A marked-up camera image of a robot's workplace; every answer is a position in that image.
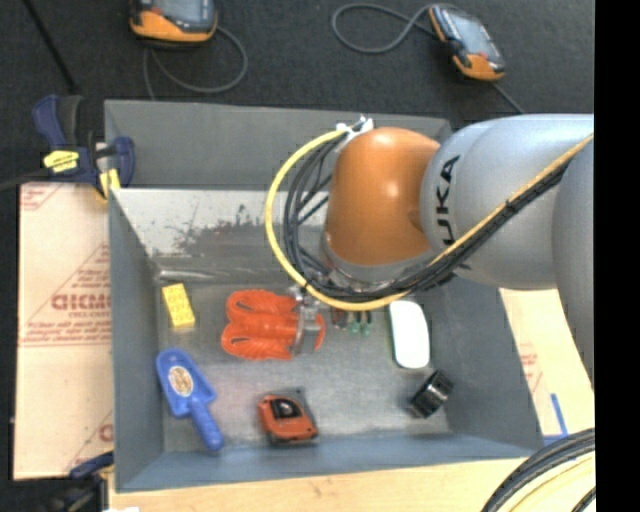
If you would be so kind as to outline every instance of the black floor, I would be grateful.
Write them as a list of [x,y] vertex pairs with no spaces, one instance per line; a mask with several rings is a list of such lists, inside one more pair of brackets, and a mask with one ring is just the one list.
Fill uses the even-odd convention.
[[[106,98],[147,98],[143,47],[127,26],[127,0],[3,0],[0,10],[0,179],[39,168],[43,140],[31,108],[43,96],[69,94],[70,83],[38,28],[31,4],[85,99],[79,127],[103,128]],[[394,51],[362,55],[333,35],[330,17],[340,0],[293,2],[226,0],[221,25],[244,44],[246,77],[228,92],[207,96],[178,88],[150,67],[159,99],[269,105],[443,117],[454,129],[516,113],[486,83],[461,80],[443,49],[413,30]],[[408,16],[424,4],[386,2]],[[594,112],[595,0],[456,1],[486,24],[506,59],[502,89],[529,113]],[[340,27],[354,42],[379,46],[402,23],[352,11]],[[213,45],[162,55],[181,79],[201,86],[225,83],[240,55],[218,34]],[[14,190],[0,192],[0,511],[28,511],[64,482],[11,482],[11,416],[15,379],[17,213]],[[53,421],[54,418],[43,418]]]

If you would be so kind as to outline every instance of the blue plastic scoop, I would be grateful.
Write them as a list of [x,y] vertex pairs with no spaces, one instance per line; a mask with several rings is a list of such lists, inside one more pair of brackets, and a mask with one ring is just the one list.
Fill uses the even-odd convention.
[[191,416],[207,448],[222,448],[222,433],[207,407],[217,394],[191,357],[179,348],[168,348],[158,354],[156,370],[171,414]]

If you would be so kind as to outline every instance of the cardboard sheet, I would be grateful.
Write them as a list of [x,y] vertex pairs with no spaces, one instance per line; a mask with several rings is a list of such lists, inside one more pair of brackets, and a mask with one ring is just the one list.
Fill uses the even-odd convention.
[[22,187],[15,479],[113,446],[106,209],[87,186]]

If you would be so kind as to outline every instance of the black cord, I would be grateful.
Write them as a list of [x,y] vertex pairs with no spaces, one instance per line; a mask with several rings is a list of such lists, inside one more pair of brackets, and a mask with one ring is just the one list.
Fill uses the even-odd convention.
[[[331,16],[331,29],[333,30],[333,33],[338,38],[338,40],[351,50],[357,51],[359,53],[369,54],[369,55],[386,53],[388,51],[393,50],[397,46],[399,46],[406,39],[406,37],[409,35],[409,32],[411,32],[411,29],[413,28],[417,28],[425,32],[426,34],[428,34],[430,37],[432,37],[436,41],[439,41],[436,33],[433,30],[418,23],[418,20],[420,19],[420,17],[422,17],[424,13],[429,10],[430,7],[431,5],[427,4],[421,9],[419,9],[413,16],[409,17],[409,16],[405,16],[402,13],[394,11],[393,9],[382,7],[376,4],[369,4],[369,3],[347,4],[340,7],[336,11],[334,11],[333,16]],[[359,46],[347,40],[347,38],[345,38],[340,32],[340,30],[338,29],[338,18],[346,11],[350,11],[353,9],[367,9],[375,12],[384,13],[389,16],[393,16],[394,18],[404,20],[407,22],[407,24],[402,29],[400,34],[393,41],[391,41],[390,43],[384,46],[375,47],[375,48]],[[509,94],[507,94],[507,92],[502,87],[500,87],[497,83],[489,82],[489,84],[491,85],[491,87],[493,87],[495,91],[498,92],[498,94],[500,94],[507,101],[507,103],[509,103],[509,105],[511,105],[511,107],[517,113],[519,114],[526,113],[525,110]]]
[[22,0],[22,3],[29,11],[29,15],[31,16],[31,19],[35,23],[38,31],[40,32],[40,35],[42,36],[42,39],[44,40],[47,48],[51,52],[51,56],[53,57],[53,60],[56,62],[58,69],[60,70],[60,72],[62,73],[62,76],[67,82],[67,89],[69,91],[69,94],[77,94],[78,91],[80,90],[80,87],[78,86],[76,81],[73,79],[73,75],[69,71],[69,68],[67,68],[67,65],[64,62],[62,55],[60,55],[58,48],[56,48],[56,45],[53,42],[53,39],[51,39],[51,35],[49,34],[47,27],[45,27],[44,23],[42,22],[42,19],[40,18],[38,11],[36,11],[36,8],[31,3],[31,0]]
[[595,428],[571,434],[518,466],[489,498],[481,512],[498,512],[518,491],[548,471],[595,451]]
[[234,36],[231,32],[229,32],[228,30],[224,29],[221,26],[218,26],[218,28],[216,29],[216,32],[220,32],[222,35],[227,37],[233,43],[233,45],[238,49],[238,52],[240,52],[240,55],[242,57],[242,68],[240,69],[240,71],[238,72],[236,77],[233,80],[231,80],[230,82],[226,83],[226,84],[213,86],[213,87],[200,87],[200,86],[197,86],[197,85],[189,84],[187,82],[184,82],[183,80],[180,80],[175,75],[173,75],[165,67],[165,65],[162,64],[162,62],[160,61],[156,51],[153,48],[145,48],[144,54],[142,56],[142,73],[144,75],[144,83],[145,83],[145,86],[147,88],[147,93],[149,94],[149,97],[152,100],[156,99],[156,95],[155,95],[155,92],[153,91],[153,88],[151,87],[151,79],[149,78],[149,62],[148,62],[149,61],[149,54],[151,54],[151,56],[153,57],[153,60],[154,60],[154,62],[156,64],[156,66],[158,66],[160,71],[169,80],[174,82],[176,85],[182,87],[183,89],[186,89],[186,90],[191,91],[191,92],[197,92],[197,93],[202,93],[202,94],[218,94],[218,93],[225,92],[225,91],[228,91],[228,90],[232,89],[233,87],[238,85],[238,83],[240,83],[240,81],[242,81],[242,79],[245,77],[245,75],[247,74],[247,71],[249,69],[249,57],[247,55],[247,51],[245,50],[244,46],[242,45],[242,42],[236,36]]
[[576,503],[571,512],[584,512],[589,505],[596,499],[596,488],[591,489],[583,498]]
[[[404,39],[409,35],[409,32],[411,32],[411,29],[414,28],[414,27],[422,30],[423,32],[426,32],[427,34],[429,34],[434,39],[437,39],[437,36],[436,36],[436,34],[435,34],[435,32],[433,30],[431,30],[428,27],[425,27],[424,25],[420,25],[418,23],[418,20],[422,17],[422,15],[425,12],[427,12],[429,10],[429,8],[430,8],[430,5],[425,5],[420,10],[418,10],[418,12],[416,12],[413,16],[408,17],[408,16],[405,16],[402,13],[394,11],[393,9],[389,9],[387,7],[382,7],[382,6],[376,5],[376,4],[368,4],[368,3],[348,4],[348,5],[344,5],[344,6],[340,7],[339,9],[337,9],[333,13],[333,16],[331,17],[331,28],[332,28],[333,33],[335,34],[335,36],[347,48],[350,48],[350,49],[355,50],[355,51],[360,52],[360,53],[368,53],[368,54],[385,53],[385,52],[393,50],[398,45],[400,45],[402,43],[402,41],[404,41]],[[384,13],[384,14],[388,14],[389,16],[393,16],[394,18],[398,18],[400,20],[404,20],[404,21],[407,22],[407,24],[402,29],[402,32],[400,32],[398,37],[396,37],[393,41],[391,41],[390,43],[388,43],[388,44],[386,44],[384,46],[381,46],[381,47],[378,47],[378,48],[368,48],[368,47],[364,47],[364,46],[358,46],[358,45],[355,45],[355,44],[351,43],[350,41],[348,41],[340,33],[340,30],[338,29],[338,18],[344,12],[350,11],[350,10],[353,10],[353,9],[368,9],[368,10],[371,10],[371,11],[381,12],[381,13]]]
[[[326,268],[317,259],[314,259],[308,252],[300,247],[299,228],[315,212],[317,208],[302,215],[302,210],[310,204],[314,196],[321,190],[321,185],[326,184],[331,179],[331,174],[324,180],[316,175],[314,186],[306,191],[307,184],[312,179],[314,173],[321,172],[321,164],[326,155],[344,140],[346,135],[338,137],[319,148],[307,158],[291,182],[289,193],[285,201],[283,220],[284,248],[288,260],[296,271],[302,275],[307,283],[312,284],[316,289],[325,295],[340,298],[346,302],[358,303],[387,297],[396,293],[412,293],[425,291],[451,279],[455,269],[475,251],[477,251],[498,229],[507,221],[514,217],[525,206],[557,185],[569,162],[565,162],[553,169],[544,179],[532,187],[527,187],[512,200],[505,202],[497,213],[481,229],[473,233],[468,240],[456,247],[445,257],[430,263],[426,267],[395,279],[390,283],[380,285],[374,290],[354,290],[351,286],[342,286],[331,279],[331,270]],[[313,267],[314,273],[308,271],[307,267]]]

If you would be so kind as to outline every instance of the gray bin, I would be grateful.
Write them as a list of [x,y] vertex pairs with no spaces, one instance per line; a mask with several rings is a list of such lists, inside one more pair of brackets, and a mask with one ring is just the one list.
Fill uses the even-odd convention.
[[[291,284],[261,219],[277,167],[356,114],[126,101],[107,102],[105,111],[108,138],[131,136],[138,158],[136,182],[114,195],[109,214],[117,491],[522,457],[542,446],[492,287],[455,278],[414,297],[432,337],[431,363],[422,370],[394,363],[385,310],[373,313],[370,335],[359,337],[333,329],[321,309],[328,324],[322,348],[292,361],[245,361],[221,349],[232,291],[284,293]],[[372,117],[440,140],[449,133],[442,120]],[[311,225],[305,239],[319,241],[319,229]],[[187,272],[193,329],[170,327],[160,297],[167,271]],[[218,393],[210,410],[225,436],[219,453],[205,451],[190,420],[169,414],[154,366],[169,346],[189,352]],[[415,418],[408,400],[436,368],[454,390],[433,416]],[[320,436],[273,448],[256,406],[263,394],[291,386],[305,389]]]

